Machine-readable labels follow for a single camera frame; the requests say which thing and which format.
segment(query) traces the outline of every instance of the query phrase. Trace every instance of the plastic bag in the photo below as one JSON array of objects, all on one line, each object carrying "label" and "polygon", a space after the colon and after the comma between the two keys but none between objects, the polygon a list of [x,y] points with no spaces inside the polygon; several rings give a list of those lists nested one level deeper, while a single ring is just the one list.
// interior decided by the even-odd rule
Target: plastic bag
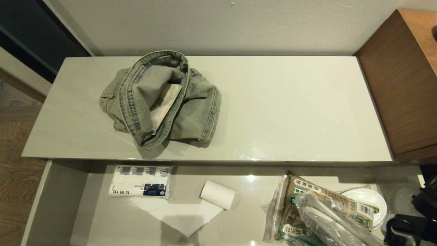
[{"label": "plastic bag", "polygon": [[383,246],[375,235],[311,194],[296,198],[301,219],[311,234],[327,246]]},{"label": "plastic bag", "polygon": [[172,166],[118,165],[108,197],[170,198]]},{"label": "plastic bag", "polygon": [[371,231],[373,223],[372,206],[357,203],[345,196],[315,185],[292,174],[284,175],[279,183],[266,216],[263,241],[304,241],[309,245],[323,245],[308,231],[294,200],[303,194],[312,194],[322,203],[355,220],[362,228]]}]

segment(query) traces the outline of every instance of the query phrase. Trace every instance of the open drawer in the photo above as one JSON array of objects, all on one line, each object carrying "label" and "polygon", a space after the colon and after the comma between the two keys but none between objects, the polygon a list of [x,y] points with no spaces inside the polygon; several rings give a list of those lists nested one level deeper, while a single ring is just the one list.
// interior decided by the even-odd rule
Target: open drawer
[{"label": "open drawer", "polygon": [[128,198],[107,198],[117,164],[174,165],[145,161],[48,161],[31,210],[22,245],[269,245],[262,241],[265,212],[278,175],[291,170],[333,191],[378,184],[391,213],[413,211],[410,197],[418,192],[420,169],[387,163],[208,162],[178,163],[172,203],[200,203],[207,180],[237,191],[234,207],[223,211],[190,238],[131,204]]}]

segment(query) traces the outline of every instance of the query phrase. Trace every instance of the glossy white surface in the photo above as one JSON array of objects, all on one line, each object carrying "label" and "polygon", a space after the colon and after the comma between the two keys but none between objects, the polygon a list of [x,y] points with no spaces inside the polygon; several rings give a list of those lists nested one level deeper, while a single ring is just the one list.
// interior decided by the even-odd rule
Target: glossy white surface
[{"label": "glossy white surface", "polygon": [[[327,189],[338,191],[365,185],[359,183],[372,174],[371,168],[295,168],[297,173],[327,176],[302,176]],[[208,167],[178,166],[173,183],[175,204],[198,204],[203,185],[208,180],[237,191],[231,209],[222,211],[210,223],[187,238],[177,230],[142,211],[128,198],[108,198],[114,165],[93,164],[82,194],[70,245],[154,245],[154,246],[251,246],[271,245],[262,241],[265,212],[261,206],[270,202],[279,181],[272,174],[283,173],[284,167]],[[329,176],[337,172],[338,176]],[[354,179],[355,183],[341,179]]]},{"label": "glossy white surface", "polygon": [[357,59],[332,56],[188,56],[222,93],[210,146],[170,141],[139,152],[98,103],[116,72],[138,58],[67,58],[23,156],[391,161]]}]

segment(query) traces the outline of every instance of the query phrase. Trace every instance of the paper plate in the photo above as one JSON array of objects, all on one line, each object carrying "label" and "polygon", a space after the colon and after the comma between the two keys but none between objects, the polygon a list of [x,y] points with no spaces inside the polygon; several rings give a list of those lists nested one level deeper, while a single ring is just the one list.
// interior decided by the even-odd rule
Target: paper plate
[{"label": "paper plate", "polygon": [[356,202],[364,205],[368,204],[379,209],[378,213],[373,215],[373,229],[378,229],[384,222],[385,215],[387,214],[387,204],[384,198],[377,191],[366,188],[356,188],[347,190],[342,193],[345,197],[348,197]]}]

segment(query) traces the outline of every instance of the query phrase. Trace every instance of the denim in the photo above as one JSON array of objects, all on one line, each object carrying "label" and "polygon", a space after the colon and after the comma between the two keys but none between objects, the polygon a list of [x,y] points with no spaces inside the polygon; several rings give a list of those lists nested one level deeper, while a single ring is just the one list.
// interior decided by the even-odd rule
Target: denim
[{"label": "denim", "polygon": [[[181,90],[156,132],[150,108],[167,83]],[[114,120],[114,129],[130,133],[141,149],[166,138],[191,139],[208,145],[220,113],[221,94],[179,52],[149,53],[131,68],[121,69],[103,91],[100,107]]]}]

